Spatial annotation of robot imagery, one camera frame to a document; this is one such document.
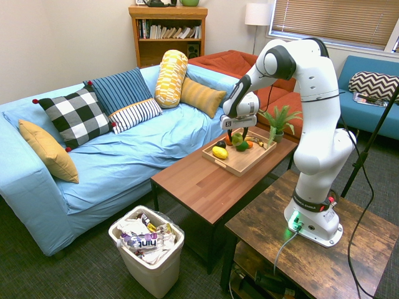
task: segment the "coffee table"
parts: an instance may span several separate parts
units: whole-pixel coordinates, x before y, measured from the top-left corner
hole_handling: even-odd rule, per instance
[[[288,170],[226,223],[228,240],[221,276],[223,290],[228,289],[233,261],[254,279],[256,270],[273,266],[281,245],[294,235],[287,228],[283,211],[291,200],[298,177]],[[358,298],[347,248],[363,209],[343,198],[334,209],[344,227],[339,243],[325,248],[298,235],[282,250],[277,262],[278,274],[301,287],[311,298]],[[372,295],[398,235],[399,227],[368,211],[355,233],[350,254],[352,264],[361,285]],[[282,295],[270,295],[282,298]]]
[[[251,127],[249,130],[268,136],[268,132],[260,128]],[[292,154],[297,146],[296,143],[283,139],[247,173],[237,177],[202,157],[202,150],[220,138],[216,138],[151,178],[155,210],[159,211],[157,189],[163,189],[210,226],[211,232],[205,253],[198,252],[196,246],[190,246],[187,242],[188,235],[185,241],[207,261],[208,273],[211,273],[213,269],[213,257],[216,250],[214,235],[217,227],[242,209],[240,201],[285,157]]]

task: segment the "black stand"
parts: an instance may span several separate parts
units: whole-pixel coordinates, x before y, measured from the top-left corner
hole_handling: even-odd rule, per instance
[[[347,184],[345,185],[344,190],[342,191],[341,197],[345,197],[347,195],[348,190],[349,190],[350,186],[352,185],[353,181],[355,180],[359,169],[362,168],[364,162],[366,162],[366,159],[368,156],[368,151],[371,148],[371,146],[373,145],[373,142],[374,142],[375,138],[377,137],[378,132],[380,131],[380,128],[381,128],[383,122],[385,121],[385,119],[388,115],[388,112],[391,110],[393,102],[397,98],[398,94],[399,94],[399,85],[397,86],[397,89],[395,89],[395,92],[393,93],[393,95],[388,103],[388,106],[385,108],[384,113],[382,114],[382,116],[380,118],[380,121],[378,122],[377,126],[375,127],[375,130],[374,130],[372,136],[368,140],[365,149],[360,153],[360,156],[358,157],[356,163],[353,164],[353,167],[355,169],[352,171],[352,174],[350,175],[350,178],[349,178]]]

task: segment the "floor lamp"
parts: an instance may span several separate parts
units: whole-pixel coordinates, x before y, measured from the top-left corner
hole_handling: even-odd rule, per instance
[[[270,25],[272,9],[273,3],[248,3],[246,6],[245,25],[256,26],[252,54],[255,53],[257,27]]]

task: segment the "window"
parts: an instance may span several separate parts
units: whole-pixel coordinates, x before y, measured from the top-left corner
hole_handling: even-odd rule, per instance
[[[271,34],[384,50],[398,18],[399,0],[277,0]]]

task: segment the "gray carpet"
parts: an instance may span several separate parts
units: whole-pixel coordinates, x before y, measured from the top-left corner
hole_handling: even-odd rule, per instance
[[[359,147],[364,148],[370,134],[362,132]],[[397,193],[399,191],[399,142],[378,137],[366,162],[368,176],[375,189],[370,211],[399,225]],[[334,182],[343,190],[356,161],[355,152]],[[288,160],[274,170],[281,175]],[[258,186],[255,196],[269,180]],[[359,172],[346,198],[365,207],[370,189]],[[62,260],[45,257],[26,228],[19,222],[3,199],[0,199],[0,298],[154,298],[129,274],[118,250],[108,236],[108,228],[137,204],[153,208],[151,197],[145,196],[107,221],[81,235],[65,250]],[[177,206],[166,194],[160,196],[160,209],[177,223],[188,217],[188,211]],[[219,287],[222,260],[213,273],[206,274],[204,262],[186,245],[181,252],[178,282],[164,298],[230,298]],[[379,298],[399,298],[398,244],[378,287]]]

